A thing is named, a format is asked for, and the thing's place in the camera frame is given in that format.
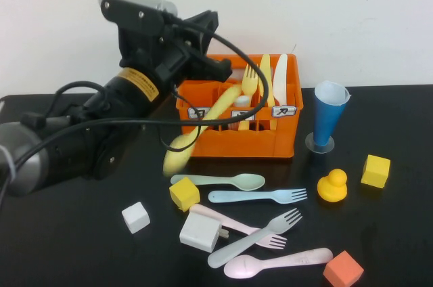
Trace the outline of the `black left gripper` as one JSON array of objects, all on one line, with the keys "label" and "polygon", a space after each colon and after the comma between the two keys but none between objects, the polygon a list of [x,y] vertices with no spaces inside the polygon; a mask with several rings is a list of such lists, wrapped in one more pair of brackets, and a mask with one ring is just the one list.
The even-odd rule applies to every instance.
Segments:
[{"label": "black left gripper", "polygon": [[[200,29],[178,24],[178,18],[120,18],[120,66],[146,75],[158,88],[185,80],[225,82],[232,75],[231,61],[206,56],[212,37]],[[185,19],[209,31],[219,26],[210,10]]]}]

